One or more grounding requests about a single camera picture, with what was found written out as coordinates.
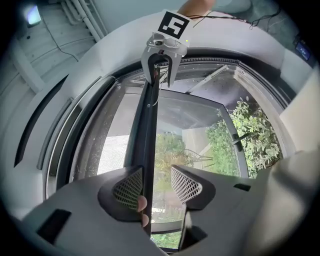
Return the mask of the small black monitor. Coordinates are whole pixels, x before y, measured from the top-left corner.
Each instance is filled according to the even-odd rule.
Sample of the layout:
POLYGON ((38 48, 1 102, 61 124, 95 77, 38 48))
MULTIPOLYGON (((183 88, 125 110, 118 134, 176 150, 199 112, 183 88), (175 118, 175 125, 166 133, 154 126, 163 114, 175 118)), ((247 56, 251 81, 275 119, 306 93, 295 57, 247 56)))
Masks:
POLYGON ((308 61, 311 58, 311 51, 303 39, 295 39, 294 48, 305 61, 308 61))

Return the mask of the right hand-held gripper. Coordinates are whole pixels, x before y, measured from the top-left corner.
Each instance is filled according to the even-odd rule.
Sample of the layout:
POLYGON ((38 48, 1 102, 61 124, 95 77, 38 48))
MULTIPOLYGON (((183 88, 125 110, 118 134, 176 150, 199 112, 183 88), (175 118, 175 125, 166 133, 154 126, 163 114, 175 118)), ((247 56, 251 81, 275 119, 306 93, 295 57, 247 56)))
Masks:
POLYGON ((152 28, 152 36, 146 42, 141 65, 148 83, 154 83, 155 65, 161 60, 159 52, 168 51, 164 57, 168 61, 167 87, 170 88, 175 81, 181 59, 190 46, 192 20, 169 10, 163 10, 160 17, 160 22, 152 28))

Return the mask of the white ceiling pipes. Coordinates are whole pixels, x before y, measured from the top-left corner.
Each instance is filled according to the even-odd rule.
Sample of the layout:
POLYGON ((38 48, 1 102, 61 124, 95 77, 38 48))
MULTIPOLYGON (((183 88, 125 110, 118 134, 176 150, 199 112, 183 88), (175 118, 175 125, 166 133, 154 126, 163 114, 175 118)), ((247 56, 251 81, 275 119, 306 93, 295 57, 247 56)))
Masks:
POLYGON ((96 42, 109 33, 93 0, 61 0, 60 4, 71 25, 84 23, 96 42))

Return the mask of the ceiling light panel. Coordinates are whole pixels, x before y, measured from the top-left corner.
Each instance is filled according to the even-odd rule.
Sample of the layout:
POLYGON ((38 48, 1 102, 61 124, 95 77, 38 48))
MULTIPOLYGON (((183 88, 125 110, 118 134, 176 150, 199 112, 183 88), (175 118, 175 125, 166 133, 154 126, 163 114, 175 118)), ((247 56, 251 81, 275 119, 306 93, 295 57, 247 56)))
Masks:
POLYGON ((27 25, 31 27, 38 25, 42 20, 38 6, 35 4, 25 7, 23 10, 23 15, 27 25))

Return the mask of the person's left hand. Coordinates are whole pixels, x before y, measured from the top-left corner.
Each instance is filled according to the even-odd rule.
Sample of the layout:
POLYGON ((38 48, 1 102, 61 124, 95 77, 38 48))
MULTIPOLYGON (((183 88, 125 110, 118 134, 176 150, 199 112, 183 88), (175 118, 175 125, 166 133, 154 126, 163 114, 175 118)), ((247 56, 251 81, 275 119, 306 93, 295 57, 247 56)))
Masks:
POLYGON ((147 207, 148 202, 147 199, 143 195, 138 196, 138 207, 137 212, 141 214, 141 225, 142 227, 146 227, 149 223, 149 217, 143 213, 143 210, 147 207))

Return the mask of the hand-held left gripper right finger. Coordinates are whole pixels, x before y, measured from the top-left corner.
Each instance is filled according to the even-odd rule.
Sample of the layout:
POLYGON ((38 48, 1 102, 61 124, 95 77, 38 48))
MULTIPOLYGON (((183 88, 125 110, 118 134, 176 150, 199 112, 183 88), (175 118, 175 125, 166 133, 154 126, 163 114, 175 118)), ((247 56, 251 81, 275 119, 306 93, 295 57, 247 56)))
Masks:
POLYGON ((263 179, 171 167, 172 188, 185 206, 180 256, 243 256, 263 199, 263 179))

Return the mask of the person's right forearm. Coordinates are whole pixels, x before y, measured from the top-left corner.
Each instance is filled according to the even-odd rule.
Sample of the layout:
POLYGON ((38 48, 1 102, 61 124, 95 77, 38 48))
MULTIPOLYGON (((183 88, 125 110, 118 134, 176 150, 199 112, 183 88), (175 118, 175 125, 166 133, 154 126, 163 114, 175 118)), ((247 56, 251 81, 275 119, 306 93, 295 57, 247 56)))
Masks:
POLYGON ((215 5, 216 0, 188 0, 178 11, 186 17, 203 16, 215 5))

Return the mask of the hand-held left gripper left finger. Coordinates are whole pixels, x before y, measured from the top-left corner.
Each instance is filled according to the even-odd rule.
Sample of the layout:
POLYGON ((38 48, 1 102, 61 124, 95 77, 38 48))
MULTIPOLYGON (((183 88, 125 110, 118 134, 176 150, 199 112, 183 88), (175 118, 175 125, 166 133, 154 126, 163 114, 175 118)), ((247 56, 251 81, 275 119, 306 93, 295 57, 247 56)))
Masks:
POLYGON ((137 211, 140 166, 73 181, 31 210, 23 224, 40 245, 62 256, 167 256, 137 211))

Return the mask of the green shrubs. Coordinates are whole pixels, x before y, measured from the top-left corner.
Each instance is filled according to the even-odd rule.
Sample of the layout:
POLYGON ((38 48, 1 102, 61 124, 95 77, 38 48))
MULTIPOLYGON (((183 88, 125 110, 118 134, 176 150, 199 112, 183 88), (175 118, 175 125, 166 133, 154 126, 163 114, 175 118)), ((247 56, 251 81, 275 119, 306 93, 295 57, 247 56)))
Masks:
MULTIPOLYGON (((228 114, 241 137, 250 178, 283 157, 276 133, 257 103, 239 100, 228 114)), ((163 98, 159 101, 157 126, 153 224, 180 221, 184 215, 184 207, 172 189, 172 165, 240 175, 236 151, 219 109, 163 98)))

